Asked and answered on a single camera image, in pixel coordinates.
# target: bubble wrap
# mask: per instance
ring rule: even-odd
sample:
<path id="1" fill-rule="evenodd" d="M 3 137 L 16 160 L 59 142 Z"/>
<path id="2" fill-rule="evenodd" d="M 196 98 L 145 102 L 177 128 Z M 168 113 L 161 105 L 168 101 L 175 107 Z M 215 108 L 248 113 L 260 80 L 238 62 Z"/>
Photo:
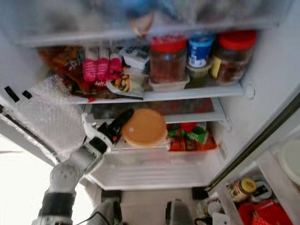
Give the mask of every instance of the bubble wrap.
<path id="1" fill-rule="evenodd" d="M 61 161 L 68 159 L 85 138 L 82 109 L 71 104 L 70 94 L 57 75 L 28 91 L 32 98 L 17 102 L 13 117 L 54 149 Z"/>

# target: refrigerator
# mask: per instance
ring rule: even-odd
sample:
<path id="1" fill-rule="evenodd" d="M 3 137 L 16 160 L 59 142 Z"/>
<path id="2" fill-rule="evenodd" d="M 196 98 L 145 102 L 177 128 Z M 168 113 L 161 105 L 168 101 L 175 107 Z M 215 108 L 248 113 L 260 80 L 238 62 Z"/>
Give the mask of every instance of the refrigerator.
<path id="1" fill-rule="evenodd" d="M 113 118 L 95 112 L 106 112 L 120 105 L 180 101 L 186 106 L 210 101 L 211 108 L 205 112 L 185 111 L 183 107 L 179 112 L 166 114 L 165 121 L 209 122 L 218 144 L 215 150 L 167 152 L 159 146 L 125 150 L 127 146 L 120 143 L 115 150 L 105 153 L 86 178 L 104 190 L 201 187 L 209 194 L 217 193 L 232 224 L 243 224 L 226 186 L 244 176 L 260 174 L 293 224 L 299 224 L 300 194 L 281 168 L 278 152 L 288 141 L 300 138 L 300 1 L 253 0 L 249 1 L 251 5 L 261 2 L 270 5 L 269 11 L 240 20 L 229 15 L 200 23 L 189 21 L 196 17 L 192 6 L 197 1 L 188 2 L 180 8 L 182 12 L 190 12 L 181 14 L 186 23 L 176 25 L 154 19 L 149 36 L 136 39 L 126 20 L 120 21 L 124 14 L 122 7 L 116 10 L 119 14 L 112 12 L 113 16 L 118 14 L 113 21 L 103 16 L 100 19 L 104 22 L 96 26 L 99 20 L 96 15 L 101 10 L 97 5 L 87 16 L 86 11 L 80 10 L 81 1 L 49 4 L 1 1 L 0 132 L 55 165 L 85 142 L 83 113 L 88 114 L 91 124 L 100 125 Z M 112 5 L 107 3 L 105 7 L 111 8 L 114 3 L 111 1 Z M 55 21 L 55 14 L 46 16 L 48 11 L 60 12 L 59 9 L 68 9 L 65 19 Z M 156 13 L 155 18 L 160 18 L 161 12 Z M 72 18 L 76 29 L 64 24 Z M 36 49 L 52 45 L 143 44 L 151 35 L 168 32 L 188 35 L 204 29 L 213 32 L 258 29 L 252 60 L 239 83 L 174 92 L 148 91 L 142 101 L 120 98 L 88 102 L 62 90 L 55 78 L 45 77 L 47 69 Z"/>

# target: orange lid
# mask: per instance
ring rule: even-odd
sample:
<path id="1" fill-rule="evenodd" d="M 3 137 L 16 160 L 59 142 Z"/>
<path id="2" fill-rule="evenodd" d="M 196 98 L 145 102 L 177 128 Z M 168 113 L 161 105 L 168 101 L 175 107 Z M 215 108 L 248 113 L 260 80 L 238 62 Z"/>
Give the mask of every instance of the orange lid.
<path id="1" fill-rule="evenodd" d="M 123 126 L 125 141 L 137 147 L 147 147 L 161 142 L 167 134 L 165 119 L 152 109 L 137 109 Z"/>

